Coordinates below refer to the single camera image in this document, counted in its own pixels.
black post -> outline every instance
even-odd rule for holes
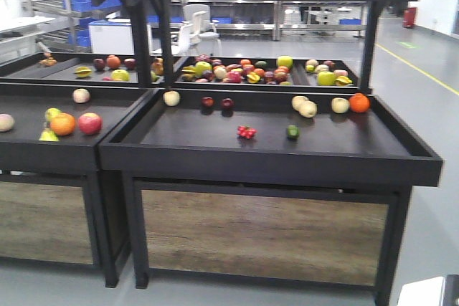
[[[174,59],[171,50],[171,24],[169,19],[170,0],[150,0],[159,19],[159,38],[164,66],[164,84],[170,87],[174,82]]]
[[[374,43],[378,29],[378,18],[381,15],[384,3],[370,1],[366,17],[366,31],[364,43],[364,56],[361,61],[361,74],[359,89],[363,93],[369,93],[370,74],[372,73]]]
[[[146,15],[141,0],[123,0],[123,5],[131,18],[131,30],[134,43],[134,54],[137,62],[137,79],[139,87],[151,87],[150,52]]]

black display table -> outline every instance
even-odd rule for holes
[[[296,93],[178,91],[178,106],[158,92],[100,145],[102,167],[123,172],[137,287],[151,270],[193,271],[365,288],[386,305],[411,187],[437,185],[440,157],[375,96],[338,115],[331,99],[349,95],[304,94],[310,119]]]
[[[0,257],[97,267],[114,287],[129,250],[126,210],[120,174],[101,171],[97,144],[151,91],[86,87],[91,101],[77,104],[76,88],[0,84],[1,111],[15,119],[0,133]],[[50,107],[97,113],[103,129],[38,141]]]

wooden panel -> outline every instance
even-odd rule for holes
[[[150,267],[374,285],[386,204],[142,195]]]
[[[92,264],[82,188],[0,182],[0,256]]]

red apple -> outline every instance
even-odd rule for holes
[[[287,73],[285,73],[283,71],[275,72],[274,73],[274,79],[278,84],[281,83],[281,82],[286,82],[287,81]]]
[[[274,79],[274,72],[273,71],[267,71],[265,72],[265,76],[263,77],[264,81],[266,83],[269,83],[269,82],[274,82],[275,79]]]
[[[201,104],[205,107],[212,107],[214,105],[214,99],[212,97],[201,98]]]
[[[78,128],[87,135],[99,133],[102,129],[102,118],[95,113],[85,113],[78,118]]]
[[[94,59],[93,66],[96,71],[103,71],[105,69],[105,61],[103,59]]]
[[[136,68],[136,59],[124,59],[124,65],[128,70],[134,70]]]
[[[238,72],[238,71],[229,71],[227,73],[227,78],[228,78],[228,82],[236,82],[236,83],[239,83],[242,81],[242,76],[241,74]]]
[[[225,98],[221,101],[220,105],[223,110],[231,110],[235,106],[235,103],[231,98]]]

orange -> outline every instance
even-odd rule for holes
[[[239,64],[241,66],[244,66],[245,64],[252,64],[252,62],[249,59],[242,59]]]
[[[107,60],[105,61],[108,68],[116,70],[121,66],[121,60],[116,55],[108,55]]]
[[[349,106],[355,113],[365,113],[370,108],[370,99],[358,92],[349,98]]]
[[[56,135],[64,136],[72,134],[77,126],[77,121],[71,114],[60,113],[53,117],[49,127]]]
[[[265,70],[263,68],[255,68],[253,70],[253,72],[255,72],[256,74],[258,74],[261,77],[265,76]]]

